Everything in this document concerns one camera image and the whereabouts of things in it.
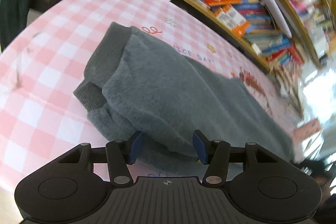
pink checkered tablecloth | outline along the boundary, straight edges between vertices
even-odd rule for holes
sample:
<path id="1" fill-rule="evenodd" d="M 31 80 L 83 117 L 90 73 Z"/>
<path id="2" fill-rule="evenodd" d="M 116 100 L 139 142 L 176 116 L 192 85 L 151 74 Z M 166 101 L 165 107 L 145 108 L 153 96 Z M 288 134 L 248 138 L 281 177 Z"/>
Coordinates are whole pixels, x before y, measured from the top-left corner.
<path id="1" fill-rule="evenodd" d="M 111 22 L 134 25 L 226 77 L 241 77 L 288 133 L 295 126 L 268 78 L 245 56 L 164 0 L 63 0 L 26 28 L 0 58 L 0 186 L 13 192 L 26 175 L 82 142 L 105 146 L 73 96 Z M 132 176 L 165 176 L 141 163 Z M 95 173 L 108 180 L 107 167 Z"/>

